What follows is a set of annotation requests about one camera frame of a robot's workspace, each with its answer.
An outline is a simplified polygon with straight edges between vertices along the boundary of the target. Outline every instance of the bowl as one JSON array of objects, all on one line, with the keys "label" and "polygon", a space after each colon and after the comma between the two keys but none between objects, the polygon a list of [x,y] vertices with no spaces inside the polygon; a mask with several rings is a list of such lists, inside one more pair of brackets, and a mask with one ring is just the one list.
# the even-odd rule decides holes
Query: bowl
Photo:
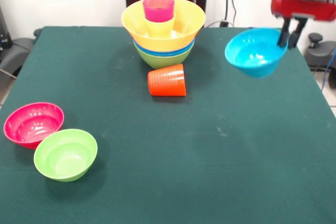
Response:
[{"label": "bowl", "polygon": [[135,43],[134,45],[138,53],[140,54],[141,58],[154,69],[170,67],[182,63],[188,57],[191,49],[194,46],[192,45],[191,48],[189,48],[186,52],[183,52],[175,56],[155,56],[141,51],[141,49],[138,48]]},{"label": "bowl", "polygon": [[48,136],[36,148],[34,164],[44,176],[61,182],[82,177],[97,156],[97,142],[88,132],[68,129]]},{"label": "bowl", "polygon": [[151,51],[169,52],[189,45],[204,25],[205,13],[193,2],[174,0],[175,22],[170,38],[153,38],[148,35],[142,1],[128,6],[121,15],[123,26],[143,48]]},{"label": "bowl", "polygon": [[52,103],[36,102],[14,111],[4,124],[5,136],[26,148],[36,149],[50,134],[59,131],[64,122],[62,109]]},{"label": "bowl", "polygon": [[280,31],[257,28],[231,39],[225,48],[227,61],[243,73],[263,78],[272,74],[287,50],[277,46]]},{"label": "bowl", "polygon": [[143,52],[145,52],[145,53],[147,53],[149,55],[154,55],[154,56],[175,56],[175,55],[180,55],[183,52],[188,51],[191,47],[193,47],[194,43],[195,43],[195,39],[188,46],[186,46],[185,48],[181,48],[180,50],[170,51],[170,52],[156,52],[156,51],[150,51],[150,50],[144,49],[143,47],[139,46],[139,44],[136,41],[134,41],[135,46],[138,47],[141,51],[143,51]]}]

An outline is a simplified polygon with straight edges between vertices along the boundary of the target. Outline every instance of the pink cup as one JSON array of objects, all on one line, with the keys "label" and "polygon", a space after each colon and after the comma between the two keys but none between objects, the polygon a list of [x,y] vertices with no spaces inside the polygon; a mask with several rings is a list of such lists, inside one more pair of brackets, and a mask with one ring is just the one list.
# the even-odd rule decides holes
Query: pink cup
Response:
[{"label": "pink cup", "polygon": [[151,22],[166,22],[174,16],[174,0],[144,0],[145,17]]}]

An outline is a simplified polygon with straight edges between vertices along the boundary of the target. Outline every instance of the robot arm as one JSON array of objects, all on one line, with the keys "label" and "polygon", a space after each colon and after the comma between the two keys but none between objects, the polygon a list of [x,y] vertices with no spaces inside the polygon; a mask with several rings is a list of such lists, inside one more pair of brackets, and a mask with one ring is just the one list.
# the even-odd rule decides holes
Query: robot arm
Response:
[{"label": "robot arm", "polygon": [[[318,21],[333,21],[336,19],[336,1],[272,0],[271,11],[276,17],[284,18],[278,45],[284,47],[288,42],[288,48],[294,48],[308,18]],[[289,25],[292,18],[298,20],[299,24],[295,31],[290,33]]]}]

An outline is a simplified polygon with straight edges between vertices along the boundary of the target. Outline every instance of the blue bowl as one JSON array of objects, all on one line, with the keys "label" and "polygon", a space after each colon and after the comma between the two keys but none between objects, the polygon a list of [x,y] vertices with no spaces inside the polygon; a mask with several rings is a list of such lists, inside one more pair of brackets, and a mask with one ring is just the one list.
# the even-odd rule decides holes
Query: blue bowl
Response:
[{"label": "blue bowl", "polygon": [[234,37],[225,48],[227,61],[243,73],[263,78],[272,74],[279,65],[287,46],[277,42],[280,31],[268,28],[250,29]]},{"label": "blue bowl", "polygon": [[136,41],[134,41],[134,43],[136,44],[136,46],[141,50],[143,51],[144,53],[146,54],[149,54],[149,55],[154,55],[154,56],[167,56],[167,57],[170,57],[170,56],[176,56],[176,55],[180,55],[180,54],[183,54],[184,52],[187,52],[195,43],[195,39],[193,39],[193,41],[191,41],[191,43],[189,45],[187,45],[186,47],[184,48],[181,48],[179,50],[175,50],[175,51],[170,51],[170,52],[157,52],[157,51],[151,51],[151,50],[147,50],[143,47],[141,47]]}]

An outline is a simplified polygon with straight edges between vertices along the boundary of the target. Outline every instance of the bowl rim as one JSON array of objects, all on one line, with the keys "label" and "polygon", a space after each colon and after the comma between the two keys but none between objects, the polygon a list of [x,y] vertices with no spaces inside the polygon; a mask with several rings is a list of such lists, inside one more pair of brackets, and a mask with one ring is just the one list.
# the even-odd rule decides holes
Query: bowl rim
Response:
[{"label": "bowl rim", "polygon": [[[191,1],[189,1],[189,0],[177,0],[177,1],[188,1],[188,2],[190,2],[190,3],[193,3],[193,2],[191,2]],[[135,5],[135,4],[138,4],[138,3],[142,3],[142,2],[143,2],[143,0],[136,1],[136,2],[134,2],[133,4],[129,5],[128,7],[126,7],[125,10],[122,12],[122,14],[121,14],[121,23],[122,23],[122,26],[123,26],[125,29],[126,29],[126,27],[125,27],[125,24],[124,24],[124,15],[125,15],[125,12],[126,12],[127,8],[129,8],[129,7],[132,6],[132,5]],[[188,34],[184,35],[183,37],[179,37],[179,38],[151,38],[151,39],[152,39],[152,40],[158,40],[158,41],[168,41],[168,40],[169,40],[169,41],[175,41],[175,40],[178,40],[178,39],[186,38],[186,37],[188,37],[188,36],[190,36],[190,35],[193,35],[194,33],[197,33],[197,32],[202,28],[202,26],[205,24],[206,15],[205,15],[205,12],[203,11],[203,9],[199,7],[199,5],[197,5],[197,4],[195,4],[195,5],[202,11],[202,16],[203,16],[203,22],[202,22],[201,26],[199,27],[199,29],[198,29],[197,31],[193,31],[193,32],[188,33]],[[136,33],[136,32],[133,31],[133,30],[128,30],[128,29],[126,29],[126,30],[127,30],[128,32],[130,32],[130,33],[133,33],[133,34],[135,34],[135,35],[141,37],[141,38],[146,38],[145,36],[143,36],[143,35],[139,35],[138,33]]]},{"label": "bowl rim", "polygon": [[235,37],[233,37],[233,38],[227,43],[227,45],[226,45],[226,47],[225,47],[225,51],[224,51],[225,58],[226,58],[226,60],[227,60],[231,65],[233,65],[233,66],[235,66],[236,68],[239,68],[239,69],[259,69],[259,68],[263,68],[263,67],[268,67],[269,65],[272,65],[272,64],[278,62],[278,61],[285,55],[285,53],[286,53],[286,51],[287,51],[287,48],[288,48],[288,43],[286,43],[286,46],[282,48],[283,52],[282,52],[282,54],[281,54],[279,57],[277,57],[276,59],[274,59],[274,60],[272,60],[272,61],[269,61],[269,62],[267,62],[267,63],[265,63],[265,64],[262,64],[262,65],[260,65],[260,66],[242,66],[242,65],[237,64],[237,63],[235,63],[235,62],[232,62],[232,60],[229,60],[229,59],[227,58],[227,50],[228,50],[228,47],[229,47],[229,45],[233,42],[234,39],[237,39],[238,37],[240,37],[240,36],[242,36],[242,35],[244,35],[244,34],[246,34],[246,33],[250,33],[250,32],[252,32],[252,31],[258,31],[258,30],[273,30],[273,31],[278,32],[279,35],[280,35],[280,31],[279,31],[278,29],[276,29],[276,28],[253,28],[253,29],[247,29],[247,30],[242,31],[241,33],[237,34]]},{"label": "bowl rim", "polygon": [[17,112],[19,112],[20,110],[22,110],[22,109],[25,108],[25,107],[29,107],[29,106],[32,106],[32,105],[35,105],[35,104],[52,105],[52,106],[55,106],[57,109],[59,109],[59,111],[61,112],[62,118],[61,118],[61,122],[60,122],[59,126],[57,127],[57,129],[55,130],[55,132],[59,131],[59,130],[62,128],[63,123],[64,123],[64,111],[61,109],[60,106],[58,106],[58,105],[56,105],[56,104],[54,104],[54,103],[51,103],[51,102],[33,102],[33,103],[29,103],[29,104],[26,104],[26,105],[23,105],[23,106],[19,107],[19,108],[16,109],[15,111],[13,111],[13,112],[7,117],[7,119],[6,119],[5,123],[4,123],[4,127],[3,127],[4,134],[5,134],[5,136],[6,136],[9,140],[11,140],[12,142],[14,142],[14,143],[16,143],[16,144],[20,144],[20,145],[27,145],[27,144],[36,144],[36,143],[38,143],[38,142],[43,141],[43,140],[37,140],[37,141],[29,142],[29,143],[27,143],[27,142],[22,142],[22,141],[18,141],[18,140],[16,140],[16,139],[13,139],[13,138],[11,138],[10,136],[8,136],[8,135],[7,135],[7,132],[6,132],[6,130],[5,130],[6,125],[8,124],[9,119],[10,119],[14,114],[16,114]]},{"label": "bowl rim", "polygon": [[134,45],[135,45],[136,50],[140,51],[142,54],[145,54],[145,55],[147,55],[147,56],[149,56],[149,57],[153,57],[153,58],[155,58],[155,59],[172,59],[172,58],[174,58],[174,57],[178,57],[178,56],[184,55],[184,54],[186,54],[186,53],[189,53],[189,52],[191,51],[191,49],[193,49],[193,47],[194,47],[195,44],[192,44],[192,46],[191,46],[187,51],[182,52],[182,53],[180,53],[180,54],[178,54],[178,55],[172,55],[172,56],[157,56],[157,55],[151,55],[151,54],[148,54],[148,53],[142,51],[141,49],[139,49],[139,48],[136,46],[136,44],[134,44]]},{"label": "bowl rim", "polygon": [[[40,170],[40,169],[38,168],[38,166],[36,165],[36,156],[37,156],[37,154],[38,154],[38,152],[39,152],[39,148],[41,148],[40,146],[43,146],[45,142],[50,141],[50,138],[51,138],[52,136],[54,136],[54,135],[56,135],[56,134],[63,133],[63,132],[67,132],[67,131],[71,131],[71,132],[73,132],[73,131],[83,132],[83,133],[89,135],[90,138],[93,139],[93,141],[94,141],[94,143],[95,143],[95,149],[94,149],[94,152],[95,152],[95,153],[94,153],[94,157],[93,157],[92,161],[85,167],[85,169],[81,170],[79,173],[76,173],[76,174],[71,175],[70,177],[69,177],[69,176],[66,176],[66,177],[54,177],[54,176],[50,176],[50,175],[48,175],[48,174],[45,174],[45,173],[41,172],[41,170]],[[45,176],[45,177],[47,177],[47,178],[54,179],[54,180],[70,179],[70,178],[74,178],[74,177],[76,177],[77,175],[79,175],[79,174],[85,172],[86,170],[88,170],[88,169],[91,167],[91,165],[94,163],[94,161],[96,160],[97,153],[98,153],[98,144],[97,144],[97,140],[95,139],[94,136],[92,136],[92,134],[90,134],[90,133],[87,132],[87,131],[81,130],[81,129],[65,129],[65,130],[57,131],[57,132],[55,132],[55,133],[53,133],[53,134],[47,136],[47,137],[46,137],[46,138],[45,138],[45,139],[44,139],[44,140],[37,146],[37,148],[36,148],[36,150],[35,150],[35,152],[34,152],[34,165],[35,165],[35,168],[38,170],[38,172],[41,173],[43,176]]]},{"label": "bowl rim", "polygon": [[167,52],[159,52],[159,51],[151,51],[148,49],[143,48],[142,46],[139,45],[139,43],[137,43],[137,41],[134,39],[134,44],[136,47],[138,47],[141,51],[146,52],[147,54],[151,54],[151,55],[156,55],[156,56],[175,56],[177,54],[181,54],[183,52],[188,51],[191,47],[193,47],[193,44],[195,43],[195,38],[193,39],[193,41],[191,41],[186,47],[183,47],[181,49],[178,50],[173,50],[173,51],[167,51]]},{"label": "bowl rim", "polygon": [[182,55],[186,52],[189,52],[195,45],[195,41],[191,44],[190,47],[188,47],[186,50],[184,51],[181,51],[179,52],[178,54],[173,54],[173,55],[156,55],[156,54],[151,54],[149,52],[145,52],[143,50],[141,50],[141,48],[138,47],[138,45],[136,44],[136,41],[134,41],[134,46],[137,50],[141,51],[142,53],[146,54],[146,55],[149,55],[149,56],[153,56],[153,57],[158,57],[158,58],[172,58],[172,57],[175,57],[175,56],[179,56],[179,55]]}]

